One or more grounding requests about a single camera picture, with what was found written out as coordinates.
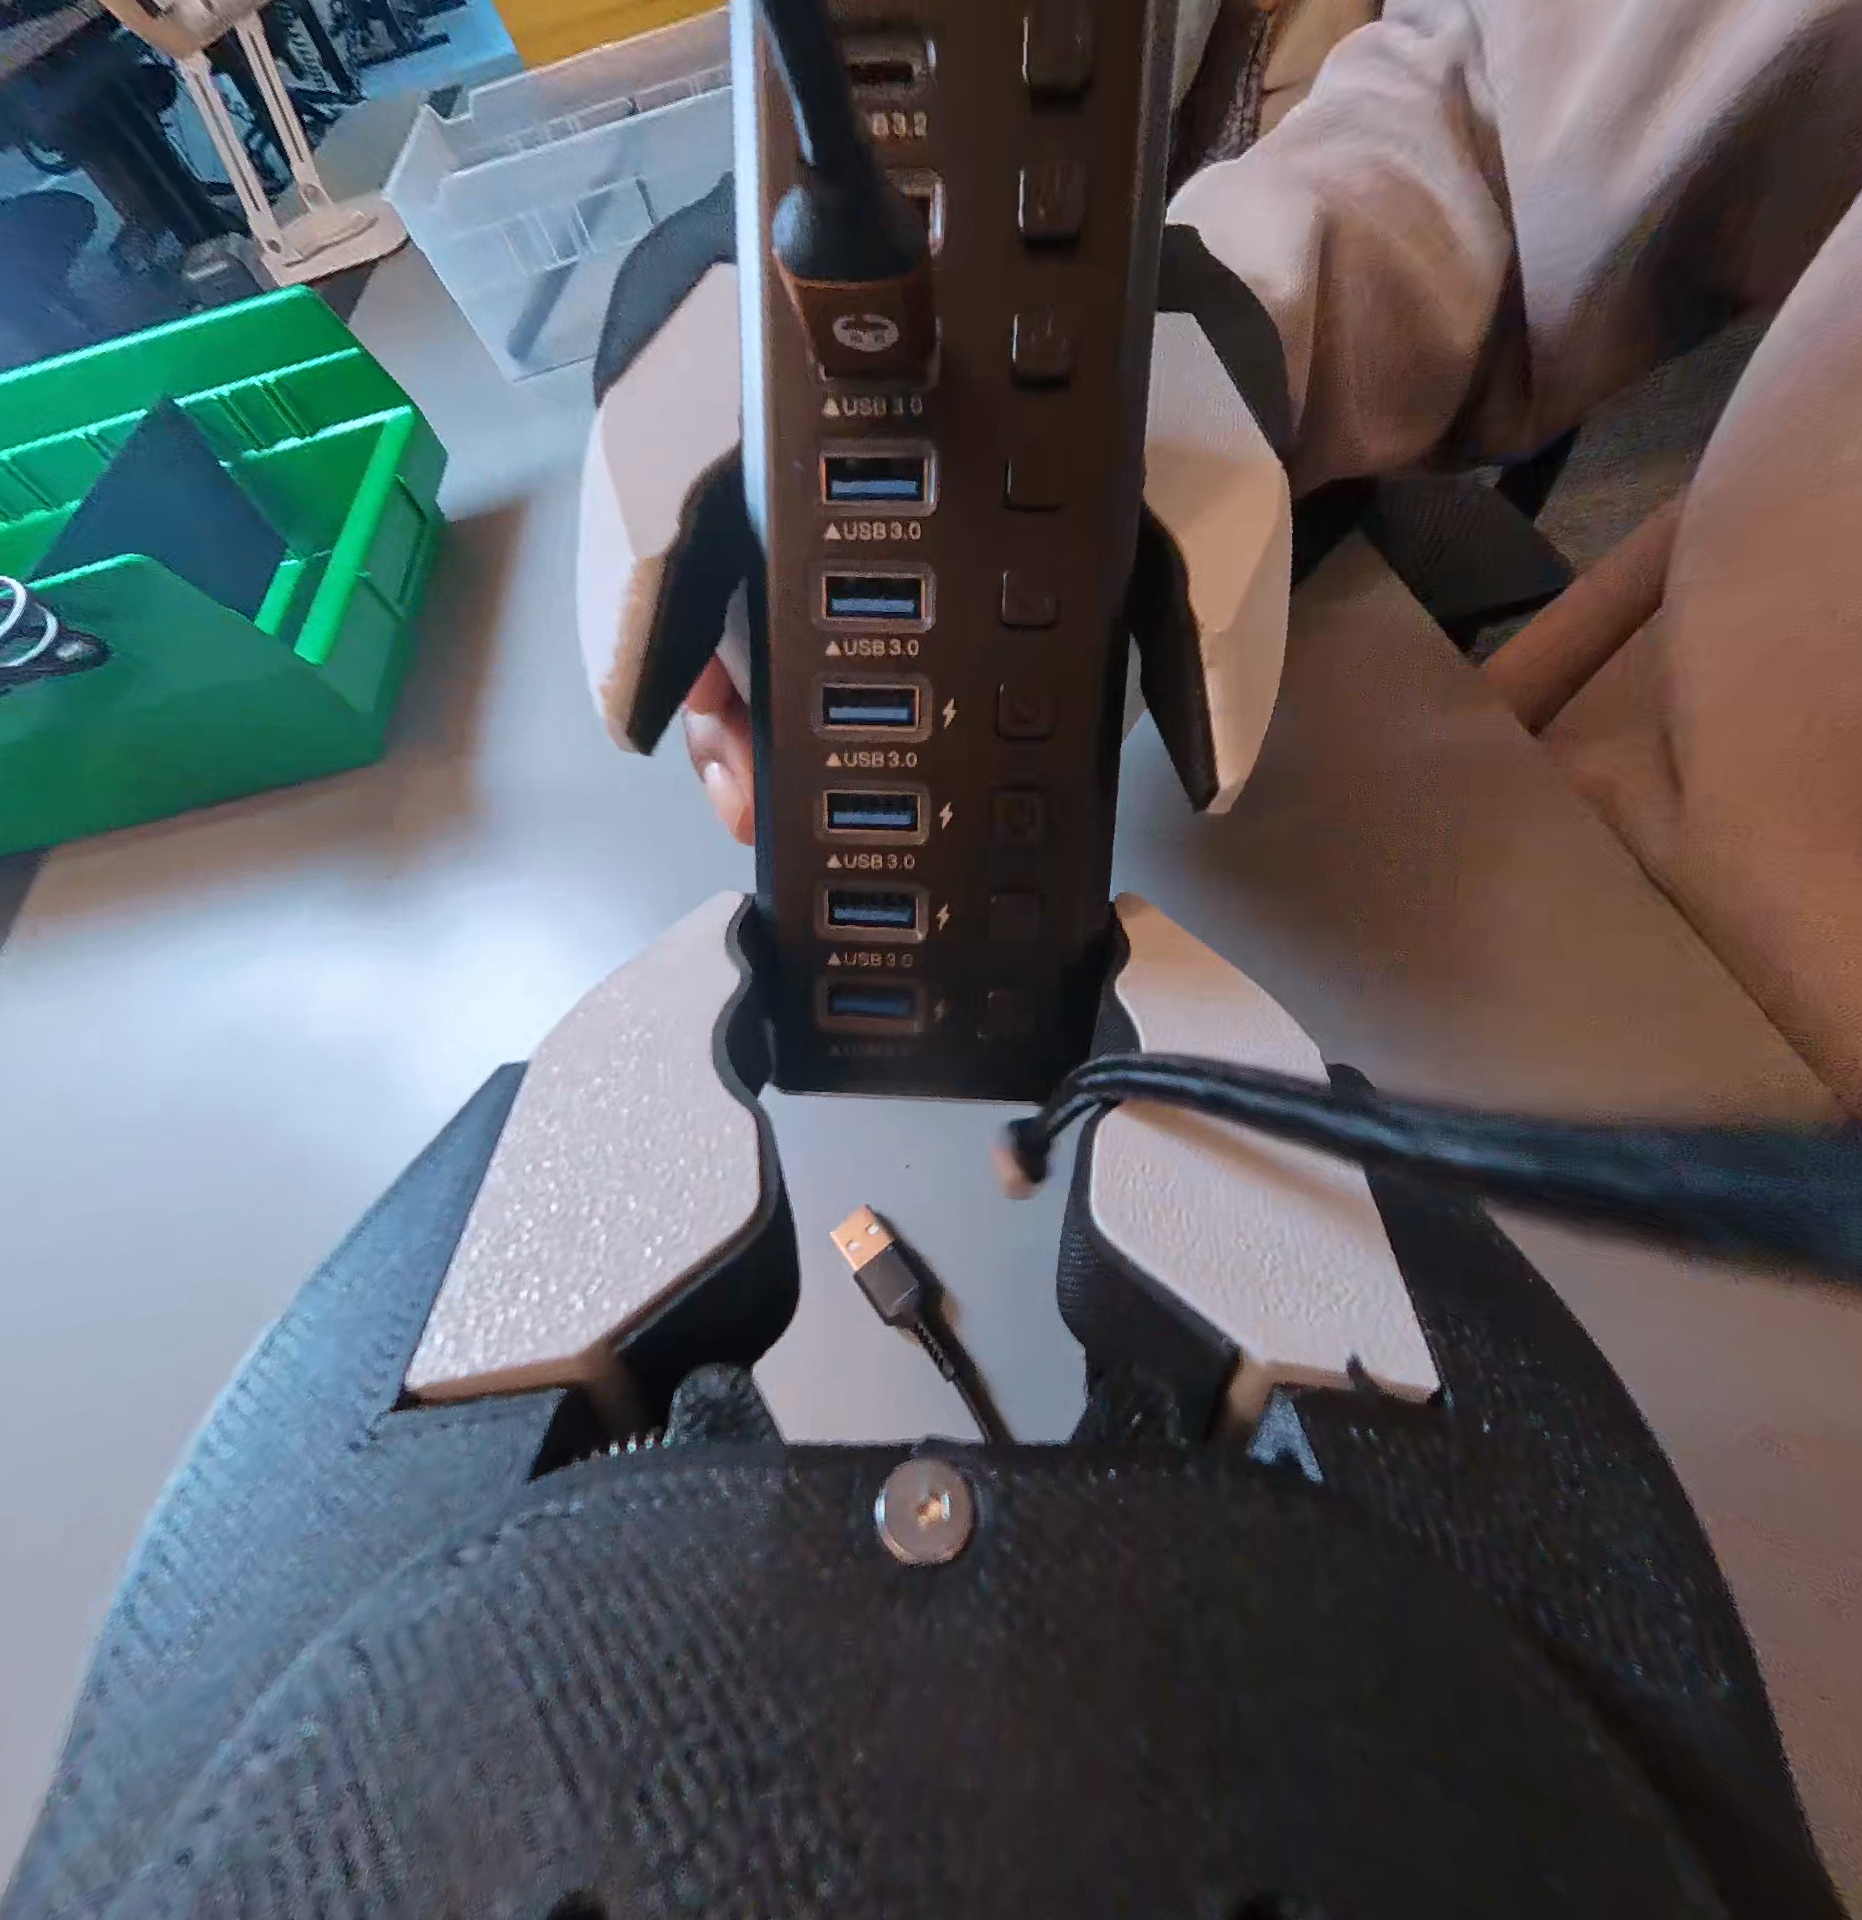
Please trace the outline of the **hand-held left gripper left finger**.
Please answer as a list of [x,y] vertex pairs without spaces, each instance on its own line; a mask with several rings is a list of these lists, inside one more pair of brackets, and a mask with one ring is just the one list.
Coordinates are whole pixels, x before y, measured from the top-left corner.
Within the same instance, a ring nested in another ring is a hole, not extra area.
[[668,1404],[798,1304],[754,912],[717,893],[594,987],[513,1093],[404,1375],[423,1404]]

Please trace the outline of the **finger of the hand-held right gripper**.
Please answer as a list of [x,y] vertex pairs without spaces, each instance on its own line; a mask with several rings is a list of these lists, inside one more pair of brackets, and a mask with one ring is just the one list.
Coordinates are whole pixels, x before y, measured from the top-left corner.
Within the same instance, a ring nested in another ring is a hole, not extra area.
[[754,531],[734,267],[617,277],[594,368],[577,634],[613,742],[653,755],[707,665],[749,690]]
[[1194,812],[1229,815],[1287,657],[1292,496],[1280,457],[1193,315],[1154,326],[1130,636],[1141,703]]

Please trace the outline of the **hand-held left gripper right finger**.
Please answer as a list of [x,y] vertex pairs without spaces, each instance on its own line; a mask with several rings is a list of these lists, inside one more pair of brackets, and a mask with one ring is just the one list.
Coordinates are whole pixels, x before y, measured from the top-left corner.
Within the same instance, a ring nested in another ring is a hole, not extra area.
[[[1141,896],[1108,1010],[1124,1051],[1272,1068],[1328,1089],[1318,1045],[1280,1001]],[[1439,1391],[1421,1317],[1362,1167],[1160,1101],[1125,1101],[1080,1137],[1066,1210],[1114,1264],[1117,1309],[1199,1342],[1202,1397],[1260,1413],[1276,1387]]]

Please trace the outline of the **clear plastic bin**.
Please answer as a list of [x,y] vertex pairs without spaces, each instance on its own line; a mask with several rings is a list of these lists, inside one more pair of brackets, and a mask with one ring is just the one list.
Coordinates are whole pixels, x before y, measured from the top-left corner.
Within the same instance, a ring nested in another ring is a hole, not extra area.
[[621,80],[589,57],[423,109],[388,201],[506,380],[597,357],[630,252],[728,172],[728,62]]

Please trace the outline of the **black multi-port usb hub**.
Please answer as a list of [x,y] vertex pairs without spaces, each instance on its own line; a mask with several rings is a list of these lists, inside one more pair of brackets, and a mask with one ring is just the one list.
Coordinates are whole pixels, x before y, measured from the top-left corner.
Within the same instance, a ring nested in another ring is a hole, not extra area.
[[941,347],[921,388],[819,375],[770,252],[793,109],[731,5],[773,1080],[1039,1098],[1110,961],[1175,8],[823,7]]

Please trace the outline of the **green plastic bin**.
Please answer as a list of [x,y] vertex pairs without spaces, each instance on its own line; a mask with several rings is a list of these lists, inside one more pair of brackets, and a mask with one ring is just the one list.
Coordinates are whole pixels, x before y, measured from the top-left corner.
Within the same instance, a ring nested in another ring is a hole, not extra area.
[[[256,619],[145,558],[30,578],[160,396],[287,539]],[[0,857],[378,761],[443,474],[423,409],[306,288],[0,374]]]

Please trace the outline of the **person's right forearm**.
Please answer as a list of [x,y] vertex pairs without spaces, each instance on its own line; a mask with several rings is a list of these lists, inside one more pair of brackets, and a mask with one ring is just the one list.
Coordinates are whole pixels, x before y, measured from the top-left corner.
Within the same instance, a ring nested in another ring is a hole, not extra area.
[[1173,201],[1276,326],[1298,494],[1517,457],[1727,322],[1862,353],[1862,5],[1386,5]]

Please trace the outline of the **person's right hand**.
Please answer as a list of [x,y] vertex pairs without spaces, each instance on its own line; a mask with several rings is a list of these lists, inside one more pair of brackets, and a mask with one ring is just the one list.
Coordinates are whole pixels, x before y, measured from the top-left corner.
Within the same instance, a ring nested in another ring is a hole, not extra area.
[[752,707],[723,660],[710,660],[690,685],[682,730],[706,801],[725,832],[739,845],[752,848],[757,824]]

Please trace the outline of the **yellow plastic bin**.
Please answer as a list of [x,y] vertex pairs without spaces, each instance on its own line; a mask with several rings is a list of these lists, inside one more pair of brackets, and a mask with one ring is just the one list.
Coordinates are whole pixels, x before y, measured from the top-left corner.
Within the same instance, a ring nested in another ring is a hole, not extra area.
[[529,68],[548,67],[714,12],[717,2],[493,2]]

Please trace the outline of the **beige stand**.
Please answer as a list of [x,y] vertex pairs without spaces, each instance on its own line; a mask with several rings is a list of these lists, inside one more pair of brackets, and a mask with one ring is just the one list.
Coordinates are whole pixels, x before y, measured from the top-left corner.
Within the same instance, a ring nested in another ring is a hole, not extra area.
[[[382,193],[337,200],[327,190],[272,50],[267,2],[101,2],[101,8],[173,67],[240,200],[258,266],[275,285],[354,271],[407,244],[410,233]],[[294,208],[285,216],[275,211],[213,71],[211,56],[224,45],[236,48],[242,74],[251,78],[287,165]]]

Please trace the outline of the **black bin divider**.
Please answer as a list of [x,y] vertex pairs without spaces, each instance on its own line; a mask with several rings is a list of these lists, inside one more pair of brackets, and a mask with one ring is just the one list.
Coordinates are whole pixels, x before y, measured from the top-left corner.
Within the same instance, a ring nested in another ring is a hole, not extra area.
[[173,396],[160,396],[30,578],[35,584],[145,558],[218,607],[256,619],[287,550],[285,535],[224,466],[213,440]]

